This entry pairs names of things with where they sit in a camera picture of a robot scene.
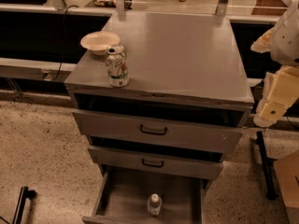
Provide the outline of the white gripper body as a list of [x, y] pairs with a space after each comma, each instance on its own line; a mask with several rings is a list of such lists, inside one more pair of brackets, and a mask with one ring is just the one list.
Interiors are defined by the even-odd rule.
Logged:
[[299, 98], [299, 68], [283, 65], [264, 78], [263, 98], [258, 103], [254, 124], [267, 128], [281, 119]]

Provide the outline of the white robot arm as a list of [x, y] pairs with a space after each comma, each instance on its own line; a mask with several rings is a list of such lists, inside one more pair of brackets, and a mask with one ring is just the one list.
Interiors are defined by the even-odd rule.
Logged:
[[253, 119], [258, 127], [275, 124], [299, 98], [299, 4], [294, 1], [275, 26], [250, 47], [258, 53], [269, 52], [281, 67], [267, 72], [263, 80], [263, 98]]

